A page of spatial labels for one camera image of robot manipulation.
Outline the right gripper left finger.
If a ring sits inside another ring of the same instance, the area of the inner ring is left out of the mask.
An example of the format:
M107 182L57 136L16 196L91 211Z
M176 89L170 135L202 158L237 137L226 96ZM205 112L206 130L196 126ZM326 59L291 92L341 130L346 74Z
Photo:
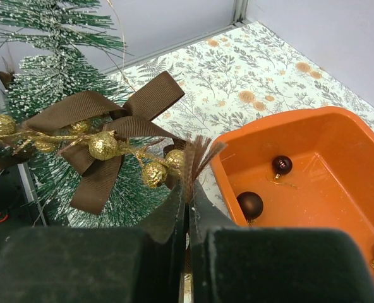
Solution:
M28 227L0 252L0 302L182 302L186 219L176 184L134 227Z

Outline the dark glossy bauble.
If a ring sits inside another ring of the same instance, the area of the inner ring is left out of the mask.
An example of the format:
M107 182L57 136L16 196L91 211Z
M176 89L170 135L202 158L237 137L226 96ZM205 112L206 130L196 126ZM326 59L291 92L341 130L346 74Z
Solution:
M274 179L277 180L292 171L293 162L288 156L279 155L272 160L272 169L275 174Z

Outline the orange plastic tray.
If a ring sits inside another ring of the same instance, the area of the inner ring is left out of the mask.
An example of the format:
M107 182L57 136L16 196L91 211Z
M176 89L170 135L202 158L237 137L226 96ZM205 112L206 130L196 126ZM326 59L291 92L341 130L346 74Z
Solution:
M231 218L247 226L237 196L263 200L254 227L333 228L349 234L374 260L374 132L340 107L293 110L251 122L217 138L226 149L211 163ZM274 179L272 160L293 169Z

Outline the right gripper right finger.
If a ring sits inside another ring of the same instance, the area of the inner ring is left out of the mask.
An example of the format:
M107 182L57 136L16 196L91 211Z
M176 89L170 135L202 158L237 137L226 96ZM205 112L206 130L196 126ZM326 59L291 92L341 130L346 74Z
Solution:
M361 251L340 230L239 227L199 182L189 213L193 302L374 302Z

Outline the brown ribbon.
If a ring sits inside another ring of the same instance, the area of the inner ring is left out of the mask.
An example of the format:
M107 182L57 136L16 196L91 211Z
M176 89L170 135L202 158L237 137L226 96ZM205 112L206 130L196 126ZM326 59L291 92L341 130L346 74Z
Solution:
M16 151L33 144L39 152L61 154L81 177L71 207L94 215L104 209L127 155L138 160L146 186L180 180L190 197L202 170L226 144L202 135L183 140L154 123L183 96L168 72L123 105L99 92L79 92L22 123L0 114L0 143Z

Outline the small frosted christmas tree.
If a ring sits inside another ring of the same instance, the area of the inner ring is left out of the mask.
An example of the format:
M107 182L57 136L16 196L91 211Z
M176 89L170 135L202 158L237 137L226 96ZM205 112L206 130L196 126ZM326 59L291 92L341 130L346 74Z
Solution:
M73 226L131 227L168 195L176 171L148 151L170 138L154 119L184 91L162 72L135 93L90 65L80 50L118 51L98 1L0 1L0 38L45 54L25 57L7 91L0 143L29 161L38 199Z

